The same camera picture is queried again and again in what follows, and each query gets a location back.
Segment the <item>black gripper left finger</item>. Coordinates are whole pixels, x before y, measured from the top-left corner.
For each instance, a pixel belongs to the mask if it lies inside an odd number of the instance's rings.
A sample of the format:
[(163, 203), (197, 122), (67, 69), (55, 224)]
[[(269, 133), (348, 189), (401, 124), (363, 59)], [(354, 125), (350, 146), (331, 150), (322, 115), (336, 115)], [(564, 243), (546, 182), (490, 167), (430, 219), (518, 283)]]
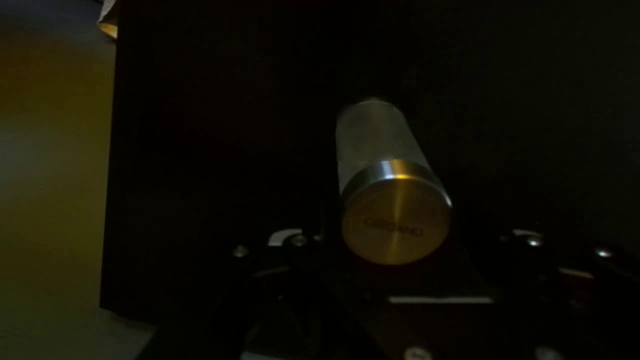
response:
[(236, 243), (168, 307), (136, 360), (338, 360), (331, 260), (329, 242), (298, 227)]

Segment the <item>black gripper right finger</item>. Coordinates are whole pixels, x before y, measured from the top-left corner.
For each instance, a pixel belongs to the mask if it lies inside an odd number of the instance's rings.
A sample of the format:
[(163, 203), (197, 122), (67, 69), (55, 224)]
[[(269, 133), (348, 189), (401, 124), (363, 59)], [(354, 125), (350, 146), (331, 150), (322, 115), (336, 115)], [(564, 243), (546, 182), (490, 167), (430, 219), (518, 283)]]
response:
[(640, 360), (640, 262), (592, 242), (561, 258), (534, 232), (456, 229), (490, 303), (458, 329), (451, 360)]

